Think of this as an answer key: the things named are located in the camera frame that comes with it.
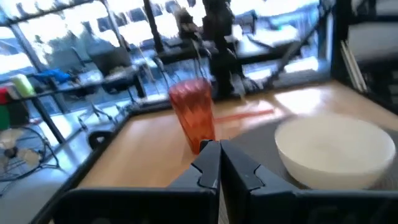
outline green object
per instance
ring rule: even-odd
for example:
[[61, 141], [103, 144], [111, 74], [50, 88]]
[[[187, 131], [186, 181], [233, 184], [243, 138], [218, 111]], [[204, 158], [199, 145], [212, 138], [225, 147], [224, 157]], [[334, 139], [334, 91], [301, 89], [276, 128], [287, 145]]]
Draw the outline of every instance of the green object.
[[30, 81], [25, 75], [15, 75], [11, 77], [11, 81], [13, 82], [22, 97], [26, 98], [36, 95], [34, 87], [32, 86], [32, 84], [30, 84]]
[[0, 105], [0, 130], [6, 130], [10, 127], [10, 114], [7, 106]]

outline white surface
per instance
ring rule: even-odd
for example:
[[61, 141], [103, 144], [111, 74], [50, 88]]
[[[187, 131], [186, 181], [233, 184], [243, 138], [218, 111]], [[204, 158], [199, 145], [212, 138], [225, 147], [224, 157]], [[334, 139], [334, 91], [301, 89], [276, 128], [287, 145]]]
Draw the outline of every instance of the white surface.
[[313, 189], [368, 188], [396, 153], [382, 129], [337, 114], [286, 121], [275, 132], [275, 141], [291, 176]]

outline red plastic cup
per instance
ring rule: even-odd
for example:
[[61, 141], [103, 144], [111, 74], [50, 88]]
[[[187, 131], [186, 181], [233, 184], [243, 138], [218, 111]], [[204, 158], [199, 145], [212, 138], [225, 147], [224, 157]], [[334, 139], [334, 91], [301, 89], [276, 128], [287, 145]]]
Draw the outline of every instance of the red plastic cup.
[[211, 85], [204, 78], [182, 81], [170, 88], [169, 97], [192, 152], [199, 154], [202, 140], [216, 138]]

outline wooden table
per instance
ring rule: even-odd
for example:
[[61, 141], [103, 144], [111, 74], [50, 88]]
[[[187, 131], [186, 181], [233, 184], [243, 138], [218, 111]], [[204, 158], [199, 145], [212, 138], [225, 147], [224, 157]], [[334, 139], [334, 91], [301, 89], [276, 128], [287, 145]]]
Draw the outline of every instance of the wooden table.
[[[290, 114], [337, 112], [398, 130], [397, 116], [337, 82], [275, 91], [215, 105], [215, 116], [274, 108], [268, 115], [216, 125], [229, 139], [259, 123]], [[109, 145], [79, 187], [165, 187], [195, 156], [173, 111], [133, 118]]]

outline red object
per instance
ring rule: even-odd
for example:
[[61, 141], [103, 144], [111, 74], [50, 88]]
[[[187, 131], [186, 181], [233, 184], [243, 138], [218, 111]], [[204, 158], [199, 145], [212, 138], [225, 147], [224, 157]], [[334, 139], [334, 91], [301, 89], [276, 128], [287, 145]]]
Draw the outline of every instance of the red object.
[[8, 95], [7, 88], [0, 88], [0, 105], [7, 104], [8, 102], [7, 95]]
[[169, 97], [192, 152], [199, 154], [202, 140], [216, 138], [211, 85], [204, 78], [182, 81], [170, 88]]
[[273, 112], [274, 112], [274, 109], [268, 109], [268, 110], [262, 110], [262, 111], [253, 111], [253, 112], [246, 112], [246, 113], [240, 113], [240, 114], [233, 114], [233, 115], [229, 115], [229, 116], [225, 116], [225, 117], [216, 118], [215, 121], [216, 121], [216, 123], [222, 123], [222, 122], [234, 121], [234, 120], [243, 119], [243, 118], [251, 118], [254, 116], [272, 114]]

